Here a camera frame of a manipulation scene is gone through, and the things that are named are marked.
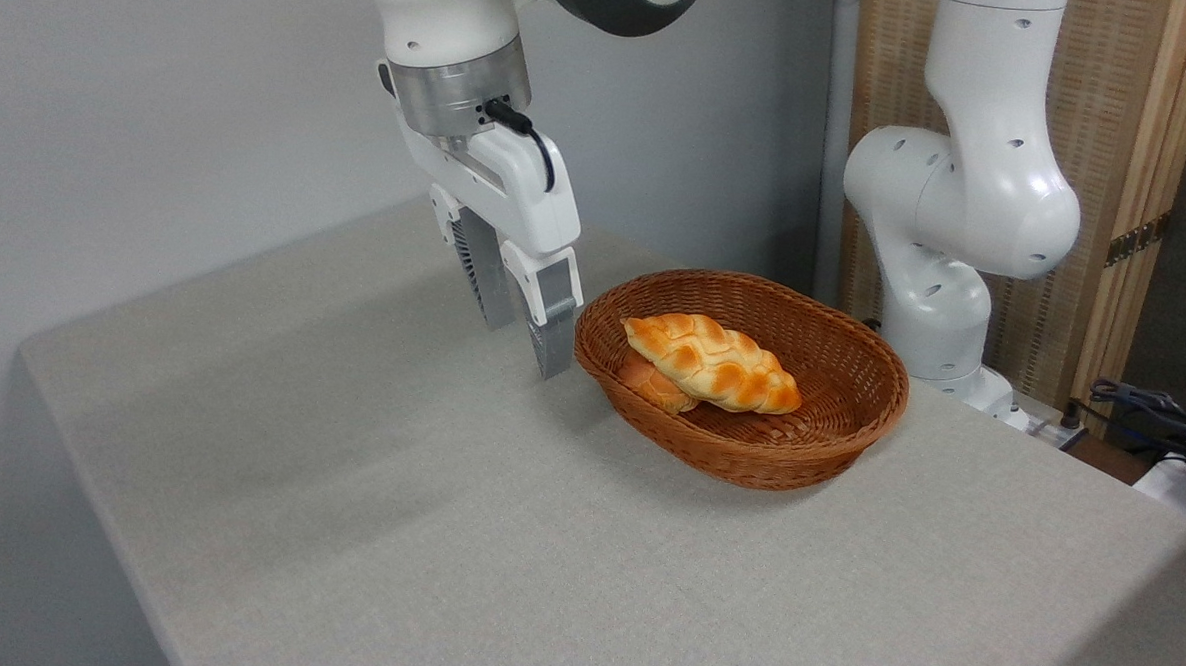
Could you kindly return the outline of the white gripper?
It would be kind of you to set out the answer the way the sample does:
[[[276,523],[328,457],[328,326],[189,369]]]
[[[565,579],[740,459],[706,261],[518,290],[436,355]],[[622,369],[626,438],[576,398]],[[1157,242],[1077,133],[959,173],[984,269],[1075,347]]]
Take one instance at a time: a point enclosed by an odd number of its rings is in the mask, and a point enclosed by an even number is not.
[[[393,92],[406,147],[435,182],[429,197],[438,228],[487,328],[516,319],[511,274],[541,378],[563,373],[585,299],[570,246],[581,228],[563,155],[542,132],[523,134],[531,91],[525,69],[404,68],[381,59],[377,73]],[[498,244],[496,230],[510,241]]]

